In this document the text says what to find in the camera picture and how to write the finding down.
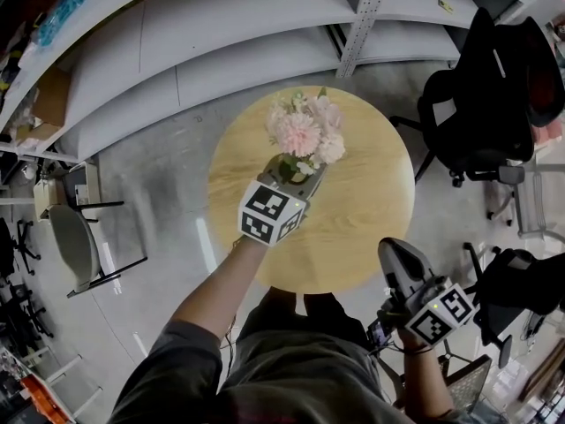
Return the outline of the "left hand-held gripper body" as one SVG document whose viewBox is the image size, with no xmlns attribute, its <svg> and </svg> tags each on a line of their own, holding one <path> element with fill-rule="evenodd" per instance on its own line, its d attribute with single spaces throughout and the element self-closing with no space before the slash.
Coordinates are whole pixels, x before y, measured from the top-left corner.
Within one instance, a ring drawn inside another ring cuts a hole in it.
<svg viewBox="0 0 565 424">
<path fill-rule="evenodd" d="M 238 231 L 265 246 L 287 238 L 306 218 L 316 192 L 316 177 L 281 184 L 279 177 L 262 172 L 246 188 L 237 212 Z"/>
</svg>

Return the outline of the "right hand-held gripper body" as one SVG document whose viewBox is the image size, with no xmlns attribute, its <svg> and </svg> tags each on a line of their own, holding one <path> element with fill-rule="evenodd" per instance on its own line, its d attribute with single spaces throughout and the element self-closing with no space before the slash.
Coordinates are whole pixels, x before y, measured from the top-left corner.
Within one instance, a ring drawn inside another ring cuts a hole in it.
<svg viewBox="0 0 565 424">
<path fill-rule="evenodd" d="M 424 345 L 434 347 L 476 313 L 460 284 L 435 274 L 415 246 L 398 238 L 384 238 L 378 255 L 389 289 L 378 311 L 378 331 L 385 339 L 405 329 Z"/>
</svg>

